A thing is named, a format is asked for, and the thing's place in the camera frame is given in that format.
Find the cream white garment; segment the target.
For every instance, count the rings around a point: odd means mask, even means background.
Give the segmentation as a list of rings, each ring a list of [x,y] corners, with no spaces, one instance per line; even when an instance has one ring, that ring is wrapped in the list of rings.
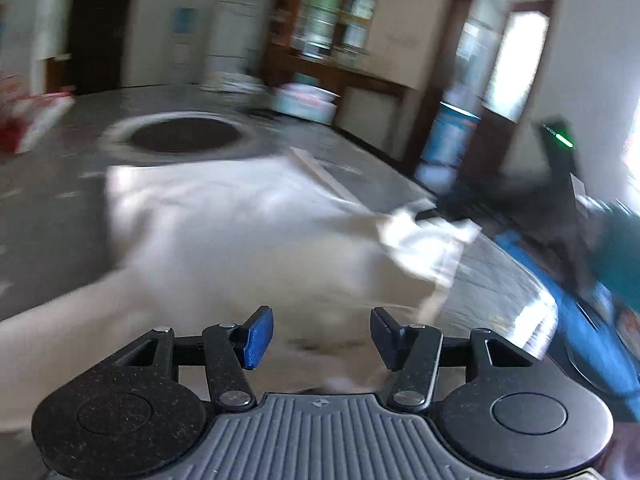
[[[369,315],[431,324],[471,221],[376,214],[307,155],[107,174],[117,268],[1,324],[1,427],[29,424],[56,388],[158,326],[196,335],[274,313],[257,393],[360,393],[385,380]]]

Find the wooden glass side door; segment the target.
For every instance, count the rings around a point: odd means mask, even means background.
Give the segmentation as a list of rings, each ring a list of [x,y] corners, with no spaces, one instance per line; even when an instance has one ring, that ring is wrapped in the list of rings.
[[[480,121],[459,168],[460,180],[476,182],[499,173],[537,78],[552,8],[552,0],[510,3],[480,98]]]

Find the wooden console table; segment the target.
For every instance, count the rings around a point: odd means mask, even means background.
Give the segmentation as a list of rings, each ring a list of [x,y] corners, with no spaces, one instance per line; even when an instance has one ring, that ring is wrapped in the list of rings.
[[[288,84],[306,84],[334,95],[335,110],[325,121],[341,136],[390,164],[394,135],[400,126],[409,88],[331,60],[314,60],[288,49],[266,47],[258,77],[277,91]]]

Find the round black induction cooktop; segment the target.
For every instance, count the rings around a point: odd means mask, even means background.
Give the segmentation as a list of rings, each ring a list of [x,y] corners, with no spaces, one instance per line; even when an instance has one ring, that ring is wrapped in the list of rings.
[[[225,148],[242,140],[228,122],[203,117],[170,118],[134,130],[128,143],[160,154],[195,154]]]

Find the tissue box pack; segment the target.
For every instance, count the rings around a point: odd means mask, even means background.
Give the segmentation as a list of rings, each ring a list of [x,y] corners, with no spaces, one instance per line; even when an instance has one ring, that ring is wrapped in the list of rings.
[[[271,109],[274,112],[308,122],[329,125],[333,122],[337,94],[310,84],[290,82],[274,90]]]

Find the crumpled patterned cloth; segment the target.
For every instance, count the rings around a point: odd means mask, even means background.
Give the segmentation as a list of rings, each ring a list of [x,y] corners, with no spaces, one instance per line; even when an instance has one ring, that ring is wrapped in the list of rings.
[[[200,85],[200,89],[216,93],[255,94],[264,90],[262,82],[247,74],[212,73]]]

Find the wooden display cabinet right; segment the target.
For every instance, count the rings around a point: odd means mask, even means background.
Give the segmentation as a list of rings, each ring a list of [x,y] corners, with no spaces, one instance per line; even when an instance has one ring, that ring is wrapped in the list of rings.
[[[259,78],[277,87],[302,74],[303,62],[320,73],[358,70],[375,0],[272,0]]]

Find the white refrigerator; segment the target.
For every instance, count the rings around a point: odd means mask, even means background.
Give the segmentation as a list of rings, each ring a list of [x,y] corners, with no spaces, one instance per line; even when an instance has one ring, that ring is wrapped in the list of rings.
[[[246,74],[255,57],[257,32],[256,4],[219,0],[209,27],[202,84],[213,86],[225,74]]]

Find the polka dot play tent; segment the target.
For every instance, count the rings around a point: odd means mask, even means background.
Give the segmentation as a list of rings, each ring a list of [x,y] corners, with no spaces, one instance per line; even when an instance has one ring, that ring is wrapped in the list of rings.
[[[29,94],[25,78],[1,76],[1,153],[31,151],[73,106],[68,92]]]

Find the water dispenser with blue bottle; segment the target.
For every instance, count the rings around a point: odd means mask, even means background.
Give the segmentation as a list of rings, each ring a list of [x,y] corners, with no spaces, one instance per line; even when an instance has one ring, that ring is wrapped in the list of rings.
[[[168,79],[171,84],[191,81],[196,18],[193,8],[175,8],[171,14]]]

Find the dark wooden entrance door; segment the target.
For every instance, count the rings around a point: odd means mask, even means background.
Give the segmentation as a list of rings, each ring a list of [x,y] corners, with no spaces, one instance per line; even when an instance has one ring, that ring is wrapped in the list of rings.
[[[72,0],[68,22],[68,82],[78,96],[116,90],[131,0]]]

